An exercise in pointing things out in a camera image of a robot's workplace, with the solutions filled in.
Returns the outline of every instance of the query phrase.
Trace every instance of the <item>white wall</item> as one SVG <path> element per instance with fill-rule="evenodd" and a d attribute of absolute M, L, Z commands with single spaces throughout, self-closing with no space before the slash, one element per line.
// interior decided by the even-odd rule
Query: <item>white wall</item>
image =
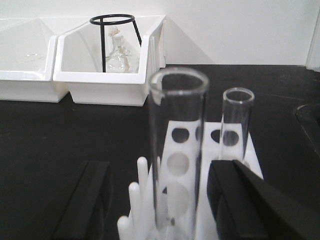
<path fill-rule="evenodd" d="M 305 65 L 320 0 L 0 0 L 0 18 L 166 15 L 169 64 Z"/>

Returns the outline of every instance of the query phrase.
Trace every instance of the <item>white plastic tray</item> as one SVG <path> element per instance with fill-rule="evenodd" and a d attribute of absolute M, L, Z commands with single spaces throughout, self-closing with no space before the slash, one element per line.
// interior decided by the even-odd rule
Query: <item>white plastic tray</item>
<path fill-rule="evenodd" d="M 90 24 L 63 34 L 58 39 L 53 80 L 68 84 L 75 103 L 142 106 L 148 95 L 146 81 L 165 61 L 165 16 L 135 18 L 142 45 L 131 23 L 117 27 L 128 49 L 139 56 L 138 73 L 102 72 L 100 27 Z M 106 55 L 112 48 L 107 40 Z"/>
<path fill-rule="evenodd" d="M 68 93 L 53 82 L 58 36 L 83 17 L 0 19 L 0 99 L 58 102 Z"/>
<path fill-rule="evenodd" d="M 207 197 L 207 180 L 211 161 L 216 160 L 219 157 L 219 143 L 212 139 L 211 133 L 220 130 L 220 126 L 221 124 L 219 122 L 206 122 L 204 125 L 201 177 L 195 233 L 196 240 L 218 240 L 216 223 Z M 170 141 L 170 139 L 168 139 L 171 138 L 170 132 L 169 134 L 167 132 L 166 137 L 166 141 Z M 250 135 L 248 136 L 244 160 L 246 165 L 249 166 L 256 175 L 263 179 Z M 120 217 L 117 224 L 120 240 L 146 240 L 150 231 L 155 227 L 152 171 L 148 174 L 147 160 L 144 157 L 138 159 L 137 170 L 139 184 L 133 182 L 129 186 L 131 206 L 129 217 Z"/>

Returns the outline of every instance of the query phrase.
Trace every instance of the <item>test tube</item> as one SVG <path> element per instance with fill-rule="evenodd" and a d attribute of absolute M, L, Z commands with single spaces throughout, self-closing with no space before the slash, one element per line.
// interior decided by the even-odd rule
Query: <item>test tube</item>
<path fill-rule="evenodd" d="M 182 67 L 149 81 L 155 240 L 193 240 L 209 80 Z"/>
<path fill-rule="evenodd" d="M 245 163 L 248 128 L 254 99 L 254 93 L 246 88 L 234 87 L 224 91 L 219 159 L 239 160 Z"/>

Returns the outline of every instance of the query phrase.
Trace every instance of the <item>glass flask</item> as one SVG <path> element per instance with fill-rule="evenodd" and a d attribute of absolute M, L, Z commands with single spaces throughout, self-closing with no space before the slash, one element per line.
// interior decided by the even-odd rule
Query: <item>glass flask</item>
<path fill-rule="evenodd" d="M 209 80 L 190 68 L 165 68 L 149 81 L 153 205 L 148 239 L 193 240 Z"/>
<path fill-rule="evenodd" d="M 137 73 L 139 59 L 133 57 L 131 52 L 124 46 L 124 36 L 114 26 L 109 36 L 112 39 L 113 49 L 105 58 L 105 71 L 107 73 Z"/>

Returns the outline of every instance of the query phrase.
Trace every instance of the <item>black metal ring stand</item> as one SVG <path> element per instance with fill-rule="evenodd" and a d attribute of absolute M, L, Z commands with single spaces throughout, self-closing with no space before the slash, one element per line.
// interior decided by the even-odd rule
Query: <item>black metal ring stand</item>
<path fill-rule="evenodd" d="M 128 18 L 125 20 L 120 21 L 104 21 L 104 19 L 107 18 Z M 101 16 L 95 16 L 90 19 L 90 23 L 94 25 L 100 25 L 100 37 L 101 37 L 101 55 L 102 55 L 102 71 L 106 72 L 106 44 L 105 44 L 105 26 L 110 25 L 120 25 L 120 24 L 127 24 L 127 23 L 133 23 L 133 27 L 136 33 L 136 36 L 138 38 L 139 44 L 141 46 L 141 37 L 138 30 L 138 26 L 136 24 L 135 16 L 129 15 L 129 14 L 108 14 L 108 15 L 101 15 Z"/>

